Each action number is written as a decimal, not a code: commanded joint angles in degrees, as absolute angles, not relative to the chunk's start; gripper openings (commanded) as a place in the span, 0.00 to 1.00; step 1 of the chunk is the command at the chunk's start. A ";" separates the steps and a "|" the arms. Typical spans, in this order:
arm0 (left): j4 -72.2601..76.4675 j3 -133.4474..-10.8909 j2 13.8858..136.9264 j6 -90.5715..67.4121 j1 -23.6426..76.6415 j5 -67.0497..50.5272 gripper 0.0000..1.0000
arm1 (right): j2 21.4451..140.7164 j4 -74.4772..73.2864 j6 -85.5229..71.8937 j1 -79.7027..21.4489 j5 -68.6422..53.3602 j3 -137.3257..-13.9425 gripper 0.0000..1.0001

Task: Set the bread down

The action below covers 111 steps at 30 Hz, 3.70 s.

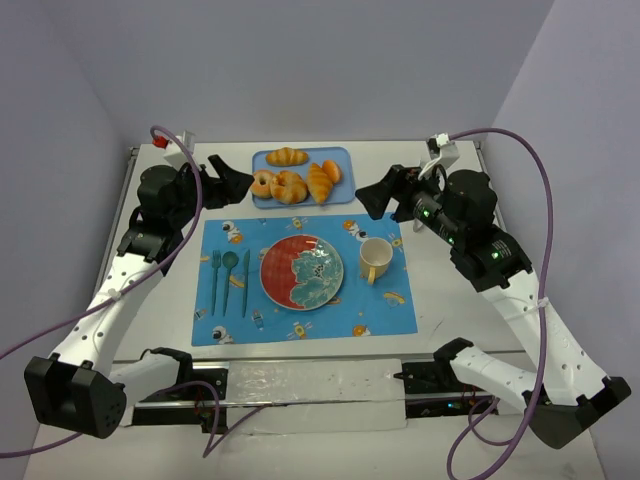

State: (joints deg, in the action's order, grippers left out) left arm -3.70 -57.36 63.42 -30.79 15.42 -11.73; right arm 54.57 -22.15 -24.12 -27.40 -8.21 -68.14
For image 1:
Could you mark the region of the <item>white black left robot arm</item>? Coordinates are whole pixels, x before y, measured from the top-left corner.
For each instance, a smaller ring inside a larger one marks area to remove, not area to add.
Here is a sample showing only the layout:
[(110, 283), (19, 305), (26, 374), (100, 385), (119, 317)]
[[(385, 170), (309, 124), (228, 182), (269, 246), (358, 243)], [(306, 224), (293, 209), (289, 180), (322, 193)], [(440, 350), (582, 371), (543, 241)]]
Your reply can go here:
[(24, 379), (37, 420), (104, 439), (127, 408), (158, 391), (189, 381), (190, 354), (157, 347), (119, 372), (112, 369), (119, 345), (151, 291), (166, 276), (186, 225), (202, 209), (240, 203), (253, 178), (229, 167), (219, 156), (193, 172), (159, 165), (146, 169), (137, 189), (138, 204), (117, 247), (109, 271), (88, 309), (46, 358), (32, 358)]

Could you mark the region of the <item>long striped croissant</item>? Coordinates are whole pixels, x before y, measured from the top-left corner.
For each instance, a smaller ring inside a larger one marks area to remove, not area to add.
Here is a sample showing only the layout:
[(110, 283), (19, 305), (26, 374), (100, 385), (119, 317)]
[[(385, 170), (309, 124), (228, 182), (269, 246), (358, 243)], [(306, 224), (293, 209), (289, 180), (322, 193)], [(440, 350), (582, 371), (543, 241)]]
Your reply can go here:
[(312, 163), (309, 167), (306, 184), (309, 193), (317, 204), (324, 204), (334, 187), (330, 177), (316, 163)]

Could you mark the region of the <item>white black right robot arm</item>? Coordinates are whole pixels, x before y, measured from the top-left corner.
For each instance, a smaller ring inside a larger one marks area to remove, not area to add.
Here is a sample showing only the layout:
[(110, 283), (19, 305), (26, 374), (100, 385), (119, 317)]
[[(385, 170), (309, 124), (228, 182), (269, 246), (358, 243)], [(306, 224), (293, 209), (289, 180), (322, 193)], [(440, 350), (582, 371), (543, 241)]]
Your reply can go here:
[(356, 197), (373, 220), (396, 200), (394, 221), (417, 220), (446, 241), (456, 270), (544, 369), (535, 395), (534, 373), (456, 338), (434, 354), (439, 381), (476, 386), (520, 412), (531, 408), (530, 429), (553, 449), (563, 448), (630, 396), (628, 383), (595, 364), (540, 295), (528, 256), (494, 223), (497, 196), (485, 173), (458, 170), (440, 181), (437, 173), (421, 176), (418, 168), (394, 165), (381, 181), (358, 189)]

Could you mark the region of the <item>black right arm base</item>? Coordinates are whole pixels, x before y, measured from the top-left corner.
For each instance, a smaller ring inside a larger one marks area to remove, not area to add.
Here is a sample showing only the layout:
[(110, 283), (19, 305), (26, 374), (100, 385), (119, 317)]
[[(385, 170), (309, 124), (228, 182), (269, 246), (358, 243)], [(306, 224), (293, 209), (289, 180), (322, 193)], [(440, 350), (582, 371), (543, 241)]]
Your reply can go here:
[(457, 338), (439, 348), (432, 360), (401, 364), (393, 378), (403, 383), (408, 419), (466, 416), (485, 412), (491, 396), (478, 387), (461, 383), (449, 364), (472, 342)]

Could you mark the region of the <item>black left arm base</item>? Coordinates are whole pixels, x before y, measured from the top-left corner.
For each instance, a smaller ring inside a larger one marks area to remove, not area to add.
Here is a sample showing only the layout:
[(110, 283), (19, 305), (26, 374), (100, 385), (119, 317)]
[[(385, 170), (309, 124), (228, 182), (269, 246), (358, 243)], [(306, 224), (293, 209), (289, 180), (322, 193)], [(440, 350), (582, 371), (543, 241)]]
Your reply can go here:
[(125, 385), (127, 407), (149, 399), (168, 402), (178, 396), (192, 403), (192, 413), (204, 433), (215, 435), (220, 426), (221, 400), (224, 398), (226, 377), (202, 375), (193, 368), (192, 356), (171, 348), (147, 349), (140, 359), (120, 371)]

